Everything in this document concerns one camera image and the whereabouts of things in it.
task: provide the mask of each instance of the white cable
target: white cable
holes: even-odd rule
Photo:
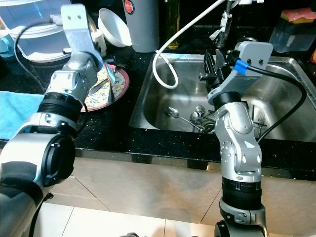
[[[156,51],[156,55],[155,55],[154,60],[153,60],[153,73],[154,73],[154,76],[155,76],[156,80],[160,83],[160,85],[162,85],[163,87],[165,87],[167,89],[174,89],[174,88],[177,87],[177,85],[179,83],[179,79],[178,79],[178,76],[177,76],[174,68],[171,66],[170,62],[163,55],[161,55],[161,53],[168,47],[169,44],[171,44],[176,38],[178,38],[179,35],[181,35],[183,32],[185,32],[189,27],[191,27],[197,21],[202,19],[206,14],[208,14],[210,11],[212,11],[214,8],[216,8],[219,4],[221,4],[224,1],[225,0],[217,0],[208,9],[206,9],[199,16],[197,16],[191,22],[189,22],[187,25],[185,25],[181,30],[179,30],[173,37],[171,37],[166,43],[164,43],[164,45],[158,51]],[[168,84],[164,83],[160,79],[160,77],[158,76],[158,73],[157,73],[157,70],[156,70],[156,63],[157,63],[157,59],[159,57],[161,57],[168,64],[170,70],[172,71],[172,74],[174,75],[174,79],[175,79],[174,85],[168,85]]]

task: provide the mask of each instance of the sink basin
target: sink basin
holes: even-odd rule
[[[173,90],[162,87],[156,81],[150,63],[129,125],[145,129],[194,132],[189,123],[168,116],[165,108],[176,108],[186,119],[190,118],[198,104],[207,110],[213,109],[207,102],[205,82],[198,80],[199,73],[204,72],[203,55],[164,55],[177,72],[179,85]],[[308,76],[294,59],[288,57],[271,57],[267,70],[297,79],[307,90],[308,96],[304,104],[266,138],[316,142],[316,88]],[[162,59],[157,61],[157,72],[164,82],[174,84],[172,73]],[[286,114],[298,102],[300,96],[300,91],[292,84],[262,76],[242,98],[248,103],[249,114],[254,122],[263,125],[260,128],[254,124],[255,135],[262,134]]]

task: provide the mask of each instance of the gray thermos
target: gray thermos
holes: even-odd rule
[[[132,47],[136,52],[154,52],[159,47],[158,0],[123,0]]]

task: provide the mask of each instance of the white bowl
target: white bowl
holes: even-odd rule
[[[111,44],[117,47],[132,45],[127,25],[114,12],[106,8],[100,9],[98,27]]]

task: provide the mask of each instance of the kitchen counter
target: kitchen counter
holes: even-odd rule
[[[195,50],[194,43],[185,44],[177,52],[180,50],[203,53],[203,50]],[[152,53],[136,53],[131,47],[108,46],[107,58],[114,57],[115,64],[124,66],[130,78],[129,89],[112,105],[88,113],[88,122],[75,140],[77,155],[90,150],[131,154],[136,162],[151,162],[152,157],[164,157],[192,160],[193,164],[220,163],[219,142],[215,135],[140,129],[128,125],[152,56]],[[30,67],[36,68],[38,75],[47,82],[51,73],[66,61],[57,66],[34,64]],[[5,74],[1,73],[0,90],[40,93],[16,61],[2,61],[1,70]],[[84,116],[80,116],[78,127],[83,124]],[[6,142],[0,140],[0,148]],[[275,169],[277,173],[285,171],[289,178],[316,181],[315,143],[264,139],[260,145],[262,167]]]

